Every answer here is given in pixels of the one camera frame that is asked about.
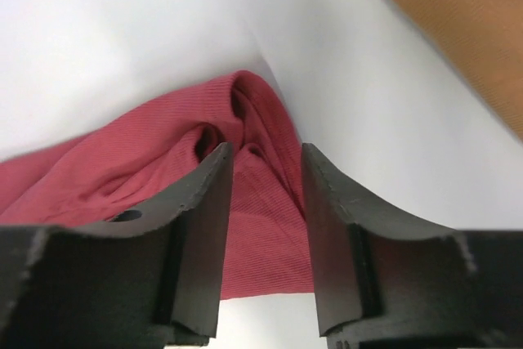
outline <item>white table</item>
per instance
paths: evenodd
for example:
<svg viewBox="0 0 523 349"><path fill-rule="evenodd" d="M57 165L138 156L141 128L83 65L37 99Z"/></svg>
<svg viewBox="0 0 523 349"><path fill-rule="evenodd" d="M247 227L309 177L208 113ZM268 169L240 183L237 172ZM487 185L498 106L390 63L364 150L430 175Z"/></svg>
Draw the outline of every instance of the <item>white table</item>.
<svg viewBox="0 0 523 349"><path fill-rule="evenodd" d="M248 68L302 138L389 202L523 227L523 147L386 0L1 0L0 159ZM312 295L224 302L211 347L320 348Z"/></svg>

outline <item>fabric fold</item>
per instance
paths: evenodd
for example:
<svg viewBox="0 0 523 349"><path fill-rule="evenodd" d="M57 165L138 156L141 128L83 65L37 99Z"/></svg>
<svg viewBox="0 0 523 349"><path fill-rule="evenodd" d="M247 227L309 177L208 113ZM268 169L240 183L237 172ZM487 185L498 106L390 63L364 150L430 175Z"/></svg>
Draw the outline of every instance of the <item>fabric fold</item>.
<svg viewBox="0 0 523 349"><path fill-rule="evenodd" d="M312 292L300 144L277 95L248 71L170 92L86 136L1 163L0 222L109 219L192 171L222 141L235 148L222 298Z"/></svg>

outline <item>crumpled cloth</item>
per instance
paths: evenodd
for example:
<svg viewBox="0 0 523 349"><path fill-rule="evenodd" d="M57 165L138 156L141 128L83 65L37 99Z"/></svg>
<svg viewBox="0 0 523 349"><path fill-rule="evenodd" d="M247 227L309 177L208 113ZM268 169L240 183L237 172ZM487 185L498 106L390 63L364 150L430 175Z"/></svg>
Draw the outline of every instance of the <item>crumpled cloth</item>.
<svg viewBox="0 0 523 349"><path fill-rule="evenodd" d="M277 95L248 71L170 92L90 134L1 163L0 223L109 219L223 141L234 144L235 167L222 299L312 292L301 147Z"/></svg>

